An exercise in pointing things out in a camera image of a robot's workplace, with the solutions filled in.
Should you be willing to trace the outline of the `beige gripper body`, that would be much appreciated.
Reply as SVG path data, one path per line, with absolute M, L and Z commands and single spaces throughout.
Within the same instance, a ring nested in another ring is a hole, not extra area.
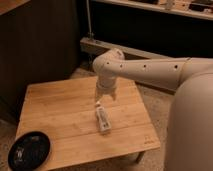
M 110 95 L 112 91 L 116 91 L 116 78 L 99 77 L 96 83 L 96 90 L 100 91 L 102 95 Z

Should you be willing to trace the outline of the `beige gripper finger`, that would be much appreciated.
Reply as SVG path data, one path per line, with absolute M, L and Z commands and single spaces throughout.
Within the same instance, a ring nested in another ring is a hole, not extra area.
M 102 97 L 102 93 L 98 90 L 95 91 L 95 103 L 98 102 Z
M 112 97 L 113 100 L 116 100 L 116 92 L 115 91 L 112 91 L 110 93 L 110 96 Z

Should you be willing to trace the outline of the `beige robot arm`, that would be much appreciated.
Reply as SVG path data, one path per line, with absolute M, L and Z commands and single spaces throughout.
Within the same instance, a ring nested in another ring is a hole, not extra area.
M 164 171 L 213 171 L 213 58 L 128 60 L 111 49 L 93 61 L 97 88 L 116 89 L 119 77 L 171 94 Z

